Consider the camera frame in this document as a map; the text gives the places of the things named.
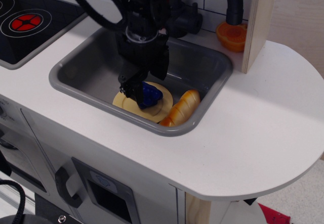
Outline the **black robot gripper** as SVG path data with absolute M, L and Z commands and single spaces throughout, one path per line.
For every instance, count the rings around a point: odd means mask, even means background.
M 140 106 L 144 100 L 143 84 L 148 73 L 164 80 L 169 66 L 169 36 L 157 34 L 147 43 L 136 43 L 127 38 L 125 33 L 115 35 L 117 51 L 124 64 L 118 76 L 121 92 Z

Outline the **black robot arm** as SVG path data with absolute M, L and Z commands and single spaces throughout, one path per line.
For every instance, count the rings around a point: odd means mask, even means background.
M 168 34 L 161 34 L 171 16 L 167 0 L 111 0 L 121 19 L 114 23 L 100 15 L 86 0 L 76 0 L 99 25 L 115 33 L 124 64 L 118 76 L 120 92 L 145 109 L 163 94 L 145 83 L 148 74 L 164 80 L 169 66 Z

